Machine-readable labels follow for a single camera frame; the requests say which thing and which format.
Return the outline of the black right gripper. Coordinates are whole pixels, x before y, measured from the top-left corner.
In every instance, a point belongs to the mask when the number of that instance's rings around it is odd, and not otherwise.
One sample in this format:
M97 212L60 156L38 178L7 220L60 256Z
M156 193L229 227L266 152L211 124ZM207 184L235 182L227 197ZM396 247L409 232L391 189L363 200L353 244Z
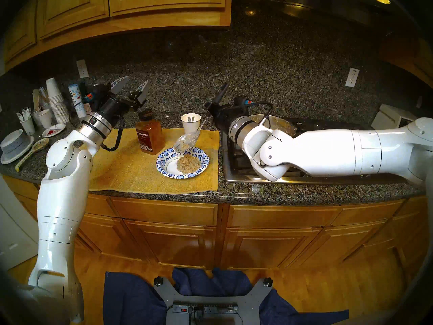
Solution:
M213 117L215 127L221 132L228 132L232 122L237 118L249 117L246 105L217 105L210 101L205 104L205 109L207 114Z

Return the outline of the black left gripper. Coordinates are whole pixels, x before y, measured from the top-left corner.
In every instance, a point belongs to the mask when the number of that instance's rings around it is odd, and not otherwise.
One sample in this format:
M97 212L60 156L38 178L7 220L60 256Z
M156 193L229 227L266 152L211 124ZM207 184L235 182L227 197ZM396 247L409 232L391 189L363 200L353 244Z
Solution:
M143 106L147 101L149 92L149 79L128 95L128 100L117 97L129 81L130 75L118 78L111 82L110 88L103 86L103 97L100 103L100 116L108 122L119 122L130 110L136 111L136 106Z

